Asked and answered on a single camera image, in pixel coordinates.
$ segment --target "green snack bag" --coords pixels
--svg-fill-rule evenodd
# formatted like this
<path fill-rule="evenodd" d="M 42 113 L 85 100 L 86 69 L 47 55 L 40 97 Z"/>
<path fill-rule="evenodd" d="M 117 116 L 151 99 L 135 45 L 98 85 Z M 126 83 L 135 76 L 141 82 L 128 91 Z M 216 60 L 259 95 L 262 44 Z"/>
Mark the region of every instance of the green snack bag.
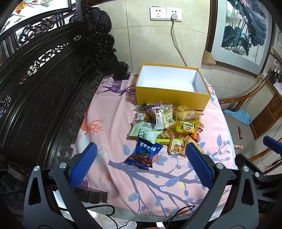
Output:
<path fill-rule="evenodd" d="M 154 130 L 154 126 L 155 125 L 152 123 L 139 122 L 131 128 L 128 136 L 140 137 L 150 143 L 155 144 L 157 137 L 162 133 L 162 131 Z"/>

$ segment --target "wooden cabinet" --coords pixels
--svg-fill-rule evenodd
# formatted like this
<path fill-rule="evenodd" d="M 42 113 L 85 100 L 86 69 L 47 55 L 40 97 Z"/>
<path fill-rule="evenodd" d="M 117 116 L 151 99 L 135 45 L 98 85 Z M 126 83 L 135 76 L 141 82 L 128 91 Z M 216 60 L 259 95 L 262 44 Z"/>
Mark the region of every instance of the wooden cabinet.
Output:
<path fill-rule="evenodd" d="M 282 116 L 282 97 L 272 86 L 275 95 L 262 112 L 250 124 L 255 140 L 267 132 Z"/>

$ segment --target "pink bedsheet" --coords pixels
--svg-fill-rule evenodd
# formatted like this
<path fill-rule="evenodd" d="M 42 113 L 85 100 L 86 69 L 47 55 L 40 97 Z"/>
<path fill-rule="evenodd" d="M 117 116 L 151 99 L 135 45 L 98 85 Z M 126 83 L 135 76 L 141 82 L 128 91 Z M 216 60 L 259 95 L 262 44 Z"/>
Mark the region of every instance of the pink bedsheet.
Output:
<path fill-rule="evenodd" d="M 98 146 L 98 156 L 82 185 L 108 192 L 108 203 L 137 214 L 168 217 L 186 205 L 195 212 L 208 192 L 187 158 L 167 153 L 164 146 L 154 158 L 153 169 L 142 170 L 123 164 L 133 152 L 137 139 L 127 139 L 135 115 L 137 76 L 129 80 L 105 77 L 85 114 L 73 155 L 81 153 L 89 142 Z M 199 145 L 214 162 L 233 168 L 234 158 L 225 118 L 211 85 L 212 94 L 202 123 Z M 219 205 L 227 200 L 226 188 Z"/>

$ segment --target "metal screw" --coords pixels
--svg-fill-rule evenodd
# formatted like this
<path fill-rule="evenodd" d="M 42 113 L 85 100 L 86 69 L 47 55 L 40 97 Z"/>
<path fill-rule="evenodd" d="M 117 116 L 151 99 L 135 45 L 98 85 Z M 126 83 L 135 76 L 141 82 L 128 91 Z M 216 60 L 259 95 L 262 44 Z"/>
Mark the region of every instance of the metal screw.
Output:
<path fill-rule="evenodd" d="M 244 170 L 245 172 L 248 172 L 250 169 L 249 169 L 248 166 L 244 166 L 244 167 L 243 167 L 243 170 Z"/>
<path fill-rule="evenodd" d="M 63 163 L 61 163 L 61 164 L 59 165 L 59 167 L 60 167 L 61 169 L 66 168 L 66 166 L 67 166 L 67 164 L 66 164 L 65 162 L 63 162 Z"/>
<path fill-rule="evenodd" d="M 223 169 L 223 168 L 224 168 L 224 165 L 221 164 L 221 163 L 217 163 L 217 164 L 216 164 L 216 167 L 217 167 L 218 169 Z"/>
<path fill-rule="evenodd" d="M 35 172 L 39 171 L 39 170 L 40 170 L 40 166 L 39 166 L 39 165 L 35 166 L 35 167 L 33 168 L 33 170 L 34 170 Z"/>

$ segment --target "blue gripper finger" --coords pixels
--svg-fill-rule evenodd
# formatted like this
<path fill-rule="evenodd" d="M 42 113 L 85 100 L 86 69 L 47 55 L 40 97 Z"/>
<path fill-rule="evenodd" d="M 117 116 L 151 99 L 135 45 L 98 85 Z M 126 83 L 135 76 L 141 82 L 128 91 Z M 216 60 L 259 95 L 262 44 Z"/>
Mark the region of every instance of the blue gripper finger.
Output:
<path fill-rule="evenodd" d="M 189 143 L 186 146 L 185 153 L 202 185 L 211 189 L 213 186 L 213 173 L 202 158 L 201 152 L 193 143 Z"/>
<path fill-rule="evenodd" d="M 277 154 L 282 154 L 282 144 L 269 136 L 263 138 L 263 144 Z"/>
<path fill-rule="evenodd" d="M 81 158 L 71 170 L 69 184 L 72 189 L 81 185 L 88 170 L 96 159 L 97 154 L 97 145 L 93 142 L 89 143 L 86 149 L 81 153 Z"/>

